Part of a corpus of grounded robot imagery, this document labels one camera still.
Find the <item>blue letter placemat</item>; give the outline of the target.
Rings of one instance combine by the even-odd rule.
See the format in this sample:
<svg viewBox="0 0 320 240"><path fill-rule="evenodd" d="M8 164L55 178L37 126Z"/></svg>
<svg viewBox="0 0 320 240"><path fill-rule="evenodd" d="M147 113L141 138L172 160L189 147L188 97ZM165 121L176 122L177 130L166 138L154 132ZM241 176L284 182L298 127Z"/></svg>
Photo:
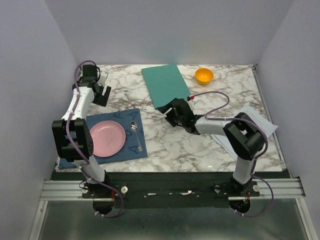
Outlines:
<svg viewBox="0 0 320 240"><path fill-rule="evenodd" d="M125 130L126 139L122 149L115 155L109 157L94 156L98 164L122 162L145 158L148 156L144 137L144 129L142 125L141 113L138 108L117 111L112 113L103 113L91 115L86 118L89 130L96 124L103 121L114 121L119 123ZM131 130L131 122L138 125L138 138L143 148L142 152L138 150L138 142L135 133Z"/></svg>

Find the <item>aluminium rail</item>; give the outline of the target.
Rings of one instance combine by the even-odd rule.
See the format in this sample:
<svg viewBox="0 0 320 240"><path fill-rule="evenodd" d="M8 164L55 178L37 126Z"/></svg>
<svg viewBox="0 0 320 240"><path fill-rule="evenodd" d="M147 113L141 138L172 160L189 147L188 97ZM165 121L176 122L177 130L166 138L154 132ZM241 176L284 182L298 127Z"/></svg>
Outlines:
<svg viewBox="0 0 320 240"><path fill-rule="evenodd" d="M79 187L80 181L48 180L43 183L41 201L80 201L82 190Z"/></svg>

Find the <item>teal folder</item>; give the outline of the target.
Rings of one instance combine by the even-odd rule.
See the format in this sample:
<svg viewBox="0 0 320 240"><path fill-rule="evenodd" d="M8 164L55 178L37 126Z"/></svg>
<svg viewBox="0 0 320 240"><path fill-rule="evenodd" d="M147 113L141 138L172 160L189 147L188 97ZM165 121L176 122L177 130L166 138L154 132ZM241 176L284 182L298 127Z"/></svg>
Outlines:
<svg viewBox="0 0 320 240"><path fill-rule="evenodd" d="M177 65L147 67L141 73L156 110L175 98L186 99L191 95Z"/></svg>

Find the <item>pink plate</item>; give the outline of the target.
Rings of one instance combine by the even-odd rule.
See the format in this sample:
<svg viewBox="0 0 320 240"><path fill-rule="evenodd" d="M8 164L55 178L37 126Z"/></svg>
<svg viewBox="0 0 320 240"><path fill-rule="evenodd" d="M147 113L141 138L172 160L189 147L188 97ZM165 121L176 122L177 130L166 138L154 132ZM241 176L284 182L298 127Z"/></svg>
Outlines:
<svg viewBox="0 0 320 240"><path fill-rule="evenodd" d="M89 132L93 140L93 155L101 158L118 153L126 141L124 128L111 120L97 123Z"/></svg>

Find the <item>black mounting base bar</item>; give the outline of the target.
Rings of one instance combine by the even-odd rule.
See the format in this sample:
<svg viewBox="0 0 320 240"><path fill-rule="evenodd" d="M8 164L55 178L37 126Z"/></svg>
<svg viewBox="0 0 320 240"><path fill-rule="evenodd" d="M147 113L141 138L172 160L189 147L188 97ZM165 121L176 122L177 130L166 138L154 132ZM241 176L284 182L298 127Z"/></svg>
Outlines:
<svg viewBox="0 0 320 240"><path fill-rule="evenodd" d="M51 182L62 189L77 190L76 200L92 201L100 213L111 209L215 207L245 209L258 197L258 184L240 185L230 172L113 172L108 189L89 185L81 173L53 173Z"/></svg>

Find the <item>orange bowl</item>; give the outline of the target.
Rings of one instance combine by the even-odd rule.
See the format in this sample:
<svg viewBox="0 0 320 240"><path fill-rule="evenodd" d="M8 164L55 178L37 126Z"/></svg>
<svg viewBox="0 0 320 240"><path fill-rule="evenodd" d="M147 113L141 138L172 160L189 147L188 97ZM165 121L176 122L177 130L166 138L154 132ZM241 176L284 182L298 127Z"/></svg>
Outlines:
<svg viewBox="0 0 320 240"><path fill-rule="evenodd" d="M200 85L208 85L214 79L214 72L208 68L199 68L195 71L195 80Z"/></svg>

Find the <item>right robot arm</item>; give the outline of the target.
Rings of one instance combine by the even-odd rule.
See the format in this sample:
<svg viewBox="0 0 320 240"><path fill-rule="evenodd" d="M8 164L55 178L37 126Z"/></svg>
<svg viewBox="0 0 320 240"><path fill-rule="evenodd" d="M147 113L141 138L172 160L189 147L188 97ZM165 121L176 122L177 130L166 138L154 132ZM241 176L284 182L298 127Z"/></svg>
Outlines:
<svg viewBox="0 0 320 240"><path fill-rule="evenodd" d="M160 107L159 112L173 127L180 126L193 135L225 136L237 155L236 167L230 191L241 196L248 190L252 179L254 161L268 148L266 134L244 112L231 118L209 118L207 115L194 114L189 103L175 98Z"/></svg>

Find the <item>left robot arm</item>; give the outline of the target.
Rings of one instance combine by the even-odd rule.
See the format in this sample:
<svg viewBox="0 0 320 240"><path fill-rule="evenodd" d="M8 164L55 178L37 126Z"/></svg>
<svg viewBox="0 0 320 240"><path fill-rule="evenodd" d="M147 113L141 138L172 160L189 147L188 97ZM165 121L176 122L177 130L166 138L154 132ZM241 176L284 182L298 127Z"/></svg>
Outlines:
<svg viewBox="0 0 320 240"><path fill-rule="evenodd" d="M52 122L58 156L80 169L86 182L101 198L111 191L109 177L93 157L94 143L86 118L91 104L105 107L111 87L99 84L101 70L92 60L81 62L73 73L72 99L60 120Z"/></svg>

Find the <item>silver spoon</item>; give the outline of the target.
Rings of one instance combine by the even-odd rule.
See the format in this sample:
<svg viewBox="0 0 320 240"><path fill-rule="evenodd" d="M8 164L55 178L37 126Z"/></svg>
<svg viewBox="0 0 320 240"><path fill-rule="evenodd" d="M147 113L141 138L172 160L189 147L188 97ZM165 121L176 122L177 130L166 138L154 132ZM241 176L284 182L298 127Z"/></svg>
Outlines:
<svg viewBox="0 0 320 240"><path fill-rule="evenodd" d="M137 143L138 143L138 150L140 152L143 151L143 148L142 148L142 145L140 143L140 140L139 140L139 137L138 137L138 125L135 121L132 121L131 124L130 124L130 128L131 130L135 133L135 136L136 136L136 139L137 139Z"/></svg>

